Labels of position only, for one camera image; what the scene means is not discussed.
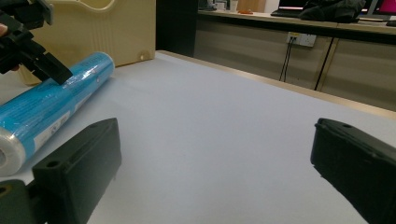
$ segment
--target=screw hole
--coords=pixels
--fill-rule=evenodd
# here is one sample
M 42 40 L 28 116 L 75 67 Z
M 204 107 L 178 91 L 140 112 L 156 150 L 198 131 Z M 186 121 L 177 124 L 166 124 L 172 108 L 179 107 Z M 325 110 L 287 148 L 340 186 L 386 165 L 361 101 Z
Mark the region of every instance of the screw hole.
M 58 162 L 58 161 L 50 161 L 50 162 L 47 164 L 47 167 L 52 168 L 52 167 L 55 167 L 55 166 L 57 166 L 57 165 L 59 165 L 59 162 Z

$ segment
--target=white table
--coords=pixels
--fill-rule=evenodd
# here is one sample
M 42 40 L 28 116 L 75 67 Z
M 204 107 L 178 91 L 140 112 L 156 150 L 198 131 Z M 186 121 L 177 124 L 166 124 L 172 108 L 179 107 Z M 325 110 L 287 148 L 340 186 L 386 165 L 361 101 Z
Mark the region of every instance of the white table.
M 20 172 L 0 181 L 30 182 L 30 168 L 56 147 L 117 118 L 122 165 L 89 223 L 365 223 L 310 163 L 314 124 L 340 120 L 396 146 L 395 113 L 203 64 L 157 52 L 117 68 Z M 6 98 L 26 89 L 0 85 Z

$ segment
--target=bag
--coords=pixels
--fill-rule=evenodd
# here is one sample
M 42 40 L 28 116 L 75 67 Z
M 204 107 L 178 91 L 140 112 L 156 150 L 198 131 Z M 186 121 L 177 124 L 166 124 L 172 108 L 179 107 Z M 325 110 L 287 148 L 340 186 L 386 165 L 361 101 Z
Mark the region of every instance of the bag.
M 303 21 L 356 21 L 365 0 L 308 0 L 299 18 Z

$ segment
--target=cling film roll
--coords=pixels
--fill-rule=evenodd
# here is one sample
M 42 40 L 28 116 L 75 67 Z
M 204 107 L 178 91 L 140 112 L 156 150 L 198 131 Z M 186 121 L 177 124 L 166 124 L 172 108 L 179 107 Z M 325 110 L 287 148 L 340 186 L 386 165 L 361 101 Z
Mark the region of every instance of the cling film roll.
M 15 174 L 111 76 L 114 63 L 96 52 L 70 70 L 63 85 L 48 79 L 0 106 L 0 176 Z

